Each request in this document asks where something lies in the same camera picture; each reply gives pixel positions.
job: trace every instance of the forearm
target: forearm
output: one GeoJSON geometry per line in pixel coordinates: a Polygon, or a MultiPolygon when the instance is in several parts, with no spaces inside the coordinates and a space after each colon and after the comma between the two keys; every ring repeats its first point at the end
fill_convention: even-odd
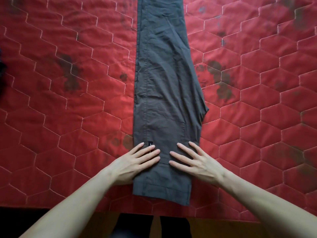
{"type": "Polygon", "coordinates": [[[252,212],[276,237],[317,237],[317,217],[273,195],[232,172],[220,187],[252,212]]]}
{"type": "Polygon", "coordinates": [[[77,237],[113,182],[114,178],[105,168],[47,212],[21,238],[77,237]]]}

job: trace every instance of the back pocket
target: back pocket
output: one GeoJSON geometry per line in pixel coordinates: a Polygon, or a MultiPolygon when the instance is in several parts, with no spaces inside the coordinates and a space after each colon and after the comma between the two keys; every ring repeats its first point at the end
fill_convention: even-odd
{"type": "Polygon", "coordinates": [[[185,142],[185,123],[162,115],[147,113],[146,142],[153,142],[160,149],[160,162],[168,164],[170,151],[178,152],[177,143],[185,142]]]}

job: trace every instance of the pants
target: pants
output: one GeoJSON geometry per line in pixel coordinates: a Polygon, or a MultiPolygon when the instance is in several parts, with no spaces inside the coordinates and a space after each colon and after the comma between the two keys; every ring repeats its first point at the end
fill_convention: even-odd
{"type": "Polygon", "coordinates": [[[199,144],[204,103],[187,40],[183,0],[138,0],[133,139],[160,161],[135,177],[133,194],[189,205],[191,177],[172,168],[177,142],[199,144]]]}
{"type": "MultiPolygon", "coordinates": [[[[186,218],[161,216],[162,238],[192,238],[186,218]]],[[[148,238],[153,216],[120,214],[110,238],[148,238]]]]}

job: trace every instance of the hand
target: hand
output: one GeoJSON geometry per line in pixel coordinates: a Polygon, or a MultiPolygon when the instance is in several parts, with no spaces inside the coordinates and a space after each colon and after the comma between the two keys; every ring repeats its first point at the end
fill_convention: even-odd
{"type": "Polygon", "coordinates": [[[114,185],[132,183],[132,179],[137,173],[151,167],[160,160],[160,157],[155,157],[160,153],[159,149],[150,152],[155,148],[155,145],[139,150],[143,145],[144,143],[138,144],[131,151],[117,158],[106,167],[113,175],[114,185]]]}
{"type": "Polygon", "coordinates": [[[173,151],[171,151],[170,154],[174,158],[190,166],[186,166],[172,160],[169,161],[169,164],[179,170],[196,176],[203,181],[219,186],[222,183],[224,173],[227,171],[227,169],[225,169],[215,159],[206,154],[199,146],[197,146],[193,142],[189,142],[189,144],[196,149],[198,154],[190,148],[187,148],[183,144],[177,143],[177,146],[188,153],[190,156],[192,156],[193,159],[187,158],[186,156],[180,155],[173,151]]]}

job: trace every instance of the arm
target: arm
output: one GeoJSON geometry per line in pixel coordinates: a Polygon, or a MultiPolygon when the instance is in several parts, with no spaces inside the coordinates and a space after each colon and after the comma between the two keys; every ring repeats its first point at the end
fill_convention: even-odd
{"type": "Polygon", "coordinates": [[[160,150],[148,153],[154,149],[154,145],[137,152],[143,145],[144,143],[137,145],[101,170],[81,188],[47,212],[20,238],[79,236],[98,203],[113,184],[129,183],[137,173],[159,161],[159,157],[155,156],[160,150]]]}
{"type": "Polygon", "coordinates": [[[316,216],[241,179],[194,143],[190,142],[190,145],[198,154],[182,144],[177,145],[193,160],[171,152],[173,157],[189,165],[170,161],[172,166],[223,188],[252,212],[275,237],[317,237],[316,216]]]}

